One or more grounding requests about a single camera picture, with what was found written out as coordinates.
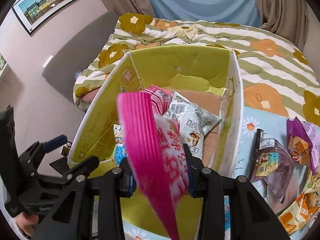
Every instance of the gray headboard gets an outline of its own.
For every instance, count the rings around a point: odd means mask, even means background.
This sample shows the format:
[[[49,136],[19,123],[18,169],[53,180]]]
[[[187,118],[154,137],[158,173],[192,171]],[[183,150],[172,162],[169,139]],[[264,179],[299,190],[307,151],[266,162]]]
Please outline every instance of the gray headboard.
[[[85,70],[98,56],[118,18],[115,11],[100,16],[68,41],[44,68],[42,76],[71,102],[75,73]]]

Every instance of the white wall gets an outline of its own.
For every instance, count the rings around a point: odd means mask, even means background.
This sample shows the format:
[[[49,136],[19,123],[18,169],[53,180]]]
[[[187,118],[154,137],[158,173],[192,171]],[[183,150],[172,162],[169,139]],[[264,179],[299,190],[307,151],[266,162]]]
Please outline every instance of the white wall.
[[[320,22],[308,4],[307,12],[309,18],[308,32],[306,43],[303,48],[303,54],[307,58],[310,67],[312,67],[316,73],[318,82],[320,82]]]
[[[0,83],[0,111],[14,107],[16,145],[22,153],[32,143],[66,134],[71,141],[84,112],[64,98],[41,76],[50,55],[82,28],[107,12],[101,0],[76,0],[56,12],[30,37],[10,11],[0,26],[0,51],[12,71]],[[55,174],[48,163],[59,151],[47,155],[39,172]]]

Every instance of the metal bolt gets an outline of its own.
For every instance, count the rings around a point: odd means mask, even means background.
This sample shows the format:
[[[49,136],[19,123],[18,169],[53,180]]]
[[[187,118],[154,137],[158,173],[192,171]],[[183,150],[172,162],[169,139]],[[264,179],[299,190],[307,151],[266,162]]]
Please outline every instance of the metal bolt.
[[[246,182],[247,181],[247,178],[245,176],[239,176],[238,177],[238,180],[242,183]]]
[[[203,172],[204,174],[209,174],[209,173],[211,173],[211,169],[205,167],[205,168],[202,169],[202,172]]]
[[[84,175],[78,175],[77,177],[76,177],[76,181],[78,181],[78,182],[82,182],[82,181],[84,181],[85,180],[85,176]]]
[[[119,167],[112,169],[113,174],[119,174],[120,172],[121,172],[121,168]]]

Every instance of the blue curtain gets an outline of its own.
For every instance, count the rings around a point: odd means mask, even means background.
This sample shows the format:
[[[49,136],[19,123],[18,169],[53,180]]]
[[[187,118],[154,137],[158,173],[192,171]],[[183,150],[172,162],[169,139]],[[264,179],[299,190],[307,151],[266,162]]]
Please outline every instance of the blue curtain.
[[[150,0],[158,18],[206,20],[259,27],[255,0]]]

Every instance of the brown cardboard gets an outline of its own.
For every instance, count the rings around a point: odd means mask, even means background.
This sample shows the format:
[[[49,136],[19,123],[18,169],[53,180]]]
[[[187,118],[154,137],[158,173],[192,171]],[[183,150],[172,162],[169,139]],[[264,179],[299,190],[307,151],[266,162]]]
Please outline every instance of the brown cardboard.
[[[175,91],[177,91],[180,95],[184,96],[185,98],[189,99],[191,102],[196,103],[200,107],[209,111],[210,113],[219,115],[220,104],[222,99],[221,97],[208,92],[197,92],[191,90],[171,90],[172,93]],[[214,150],[217,146],[218,138],[219,135],[217,125],[204,138],[202,162],[205,167],[209,166]]]

